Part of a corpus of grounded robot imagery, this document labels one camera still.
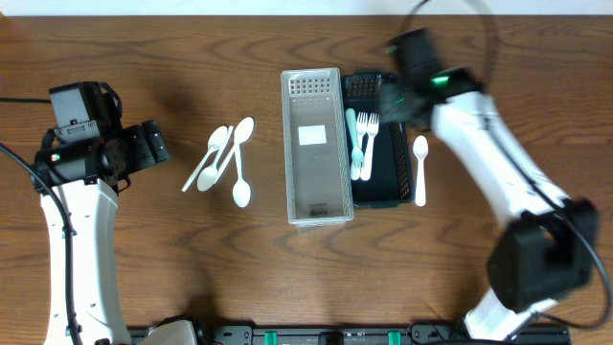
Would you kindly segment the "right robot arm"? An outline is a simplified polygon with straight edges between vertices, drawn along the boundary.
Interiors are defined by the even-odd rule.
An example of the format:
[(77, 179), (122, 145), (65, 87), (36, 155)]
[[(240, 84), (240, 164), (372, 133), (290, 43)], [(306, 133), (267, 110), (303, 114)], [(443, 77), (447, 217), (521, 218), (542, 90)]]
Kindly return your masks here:
[(471, 339), (508, 341), (597, 269), (595, 206), (572, 199), (535, 164), (505, 125), (494, 99), (464, 68), (395, 75), (380, 89), (385, 119), (422, 127), (462, 162), (503, 233), (488, 259), (489, 289), (464, 318)]

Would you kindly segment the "white plastic spoon large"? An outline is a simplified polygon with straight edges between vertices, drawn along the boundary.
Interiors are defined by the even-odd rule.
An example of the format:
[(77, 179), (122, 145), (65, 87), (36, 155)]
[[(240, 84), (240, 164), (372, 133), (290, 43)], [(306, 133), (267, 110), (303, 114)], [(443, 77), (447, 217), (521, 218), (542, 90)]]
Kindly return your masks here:
[(221, 178), (227, 166), (229, 165), (230, 159), (232, 157), (234, 157), (236, 161), (238, 179), (243, 178), (240, 145), (246, 142), (251, 137), (254, 131), (254, 127), (255, 121), (252, 117), (246, 117), (239, 122), (234, 132), (234, 145), (221, 163), (221, 166), (216, 175), (216, 181)]

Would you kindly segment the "mint green plastic fork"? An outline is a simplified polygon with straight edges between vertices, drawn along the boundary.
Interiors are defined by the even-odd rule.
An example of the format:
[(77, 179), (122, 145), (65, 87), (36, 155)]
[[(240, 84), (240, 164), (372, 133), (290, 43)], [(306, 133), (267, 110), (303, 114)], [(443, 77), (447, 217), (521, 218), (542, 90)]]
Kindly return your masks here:
[(346, 121), (348, 124), (351, 140), (352, 140), (352, 165), (359, 170), (362, 167), (364, 153), (360, 148), (357, 137), (357, 118), (353, 108), (348, 108), (345, 111)]

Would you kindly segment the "white plastic spoon bowl down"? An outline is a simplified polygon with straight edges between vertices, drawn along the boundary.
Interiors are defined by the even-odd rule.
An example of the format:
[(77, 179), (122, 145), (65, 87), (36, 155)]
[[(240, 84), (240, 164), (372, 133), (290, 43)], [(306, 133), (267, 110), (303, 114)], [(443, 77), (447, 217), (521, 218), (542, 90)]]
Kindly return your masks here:
[(233, 130), (234, 130), (233, 126), (228, 127), (226, 136), (223, 139), (220, 145), (220, 148), (216, 152), (214, 161), (200, 173), (197, 179), (197, 189), (200, 192), (207, 191), (215, 184), (216, 177), (217, 177), (218, 161), (221, 157), (221, 154), (225, 151), (228, 145), (228, 142), (230, 141)]

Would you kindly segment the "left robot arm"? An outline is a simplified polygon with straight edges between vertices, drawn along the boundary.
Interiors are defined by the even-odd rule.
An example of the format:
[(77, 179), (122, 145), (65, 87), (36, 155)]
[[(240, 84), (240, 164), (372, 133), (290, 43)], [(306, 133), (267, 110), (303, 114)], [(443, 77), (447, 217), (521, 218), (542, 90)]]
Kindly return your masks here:
[(118, 183), (169, 158), (159, 126), (96, 122), (50, 130), (34, 158), (50, 244), (48, 344), (195, 344), (184, 317), (132, 334), (121, 309), (114, 228)]

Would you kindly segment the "white plastic fork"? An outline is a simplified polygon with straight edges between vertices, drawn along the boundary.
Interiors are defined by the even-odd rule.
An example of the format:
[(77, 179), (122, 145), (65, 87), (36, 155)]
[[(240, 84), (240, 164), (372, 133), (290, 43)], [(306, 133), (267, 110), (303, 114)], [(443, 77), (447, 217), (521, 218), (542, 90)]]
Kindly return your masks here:
[[(357, 137), (360, 148), (362, 149), (362, 143), (364, 135), (366, 134), (367, 125), (368, 125), (368, 114), (365, 112), (356, 113), (357, 118)], [(360, 172), (362, 167), (357, 170), (353, 165), (351, 166), (351, 179), (358, 180), (360, 178)]]
[(379, 131), (379, 114), (372, 113), (367, 125), (368, 143), (365, 150), (364, 164), (361, 169), (360, 178), (363, 181), (368, 181), (372, 175), (374, 161), (374, 146), (375, 137)]

